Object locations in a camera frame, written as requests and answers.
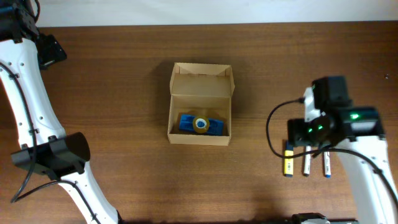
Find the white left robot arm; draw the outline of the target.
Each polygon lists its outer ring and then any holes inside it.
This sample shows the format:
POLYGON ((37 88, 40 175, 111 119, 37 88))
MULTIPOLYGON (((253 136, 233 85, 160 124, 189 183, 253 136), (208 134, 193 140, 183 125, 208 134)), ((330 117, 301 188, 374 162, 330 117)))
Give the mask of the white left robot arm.
POLYGON ((27 171, 11 198, 16 203, 52 185, 61 186, 87 223, 122 223, 90 167, 90 148, 81 132, 66 134, 40 74, 67 59, 53 35, 39 31, 40 7, 32 1, 1 1, 1 82, 16 121, 19 151, 13 164, 27 171))

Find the yellow tape roll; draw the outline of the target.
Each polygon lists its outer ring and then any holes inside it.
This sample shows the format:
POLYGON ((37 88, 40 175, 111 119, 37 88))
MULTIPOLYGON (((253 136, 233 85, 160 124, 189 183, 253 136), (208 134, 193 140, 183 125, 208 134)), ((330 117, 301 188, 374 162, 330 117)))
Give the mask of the yellow tape roll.
POLYGON ((193 130, 198 134, 206 133, 210 127, 210 121, 205 116, 196 116, 192 124, 193 124, 193 130))

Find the yellow highlighter with blue cap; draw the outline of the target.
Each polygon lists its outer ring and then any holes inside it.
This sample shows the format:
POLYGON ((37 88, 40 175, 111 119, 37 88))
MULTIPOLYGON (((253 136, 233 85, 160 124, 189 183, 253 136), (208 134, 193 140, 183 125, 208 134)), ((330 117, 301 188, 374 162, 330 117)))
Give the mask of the yellow highlighter with blue cap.
MULTIPOLYGON (((293 156, 294 148, 288 141, 285 142, 284 156, 293 156)), ((294 175, 294 160, 284 159, 284 176, 293 177, 294 175)))

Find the brown cardboard box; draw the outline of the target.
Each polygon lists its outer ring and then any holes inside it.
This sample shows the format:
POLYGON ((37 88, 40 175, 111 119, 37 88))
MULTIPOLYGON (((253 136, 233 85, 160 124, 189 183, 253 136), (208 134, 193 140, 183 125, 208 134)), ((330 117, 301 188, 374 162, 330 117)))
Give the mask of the brown cardboard box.
POLYGON ((170 110, 167 136, 172 144, 227 146, 231 140, 231 104, 234 93, 230 65, 175 63, 170 78, 170 110), (184 114, 223 122, 219 136, 182 131, 184 114))

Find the blue whiteboard duster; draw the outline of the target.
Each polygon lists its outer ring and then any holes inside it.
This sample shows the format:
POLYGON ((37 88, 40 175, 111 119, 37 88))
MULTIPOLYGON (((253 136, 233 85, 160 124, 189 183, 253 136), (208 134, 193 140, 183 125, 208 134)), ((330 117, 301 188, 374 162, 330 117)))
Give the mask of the blue whiteboard duster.
MULTIPOLYGON (((178 125, 179 130, 198 134, 193 130, 192 122, 195 117, 196 116, 190 114, 182 114, 178 125)), ((204 134, 210 136, 222 136, 224 129, 224 122, 218 119, 212 119, 212 118, 208 119, 210 121, 210 127, 209 130, 204 134)))

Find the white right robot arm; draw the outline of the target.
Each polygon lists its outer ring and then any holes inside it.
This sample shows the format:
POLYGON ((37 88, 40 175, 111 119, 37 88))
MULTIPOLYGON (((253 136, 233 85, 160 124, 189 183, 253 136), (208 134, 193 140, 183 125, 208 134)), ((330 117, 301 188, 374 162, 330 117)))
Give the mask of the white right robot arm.
POLYGON ((304 117, 288 121, 289 142, 338 155, 360 223, 397 223, 397 190, 377 109, 355 106, 344 77, 312 81, 301 101, 304 117))

